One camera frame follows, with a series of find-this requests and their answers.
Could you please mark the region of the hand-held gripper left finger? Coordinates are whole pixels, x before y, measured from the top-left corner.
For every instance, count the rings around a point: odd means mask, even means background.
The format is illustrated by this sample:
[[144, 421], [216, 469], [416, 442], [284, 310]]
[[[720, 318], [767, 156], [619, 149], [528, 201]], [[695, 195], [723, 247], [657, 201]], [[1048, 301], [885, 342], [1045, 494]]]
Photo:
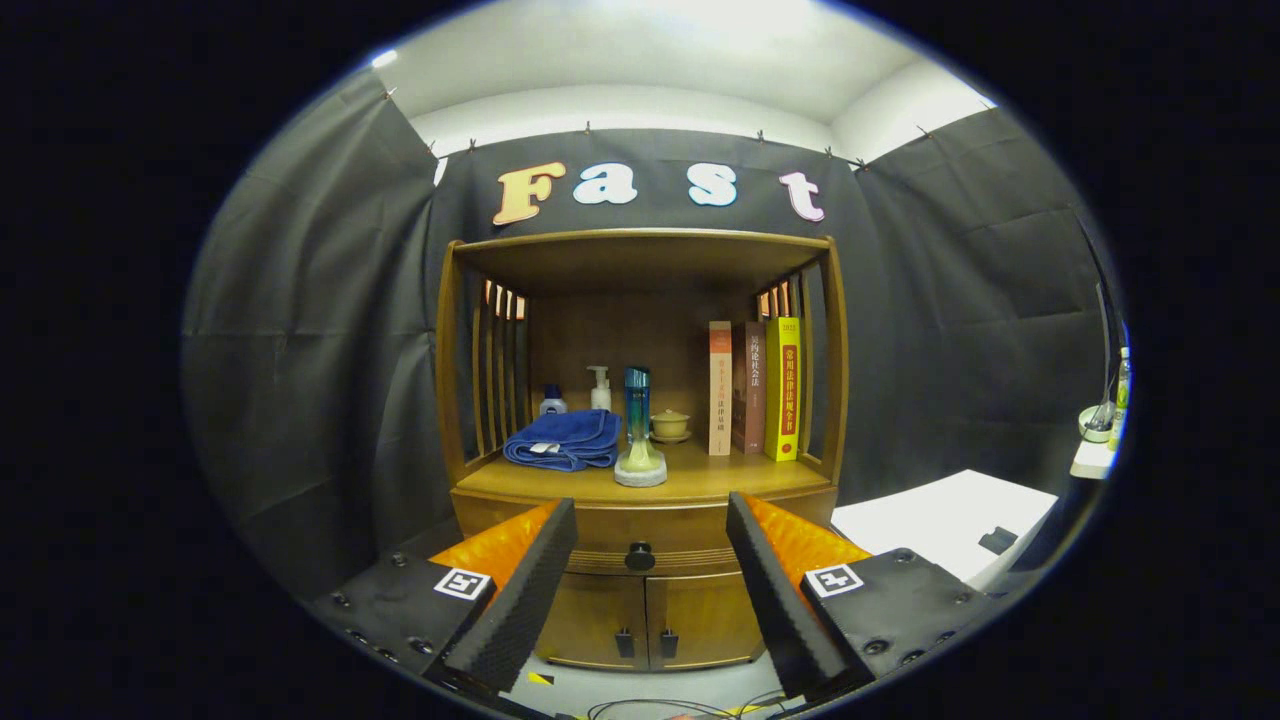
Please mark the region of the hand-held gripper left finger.
[[397, 550], [310, 610], [402, 673], [495, 698], [532, 655], [577, 538], [573, 500], [554, 498], [431, 557]]

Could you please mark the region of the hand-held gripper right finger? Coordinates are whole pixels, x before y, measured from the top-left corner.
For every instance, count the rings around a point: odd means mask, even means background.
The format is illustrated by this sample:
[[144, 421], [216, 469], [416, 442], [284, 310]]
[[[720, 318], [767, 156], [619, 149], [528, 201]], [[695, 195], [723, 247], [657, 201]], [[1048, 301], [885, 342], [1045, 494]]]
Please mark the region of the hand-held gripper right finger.
[[873, 553], [733, 492], [727, 536], [787, 697], [827, 701], [900, 674], [998, 602], [910, 548]]

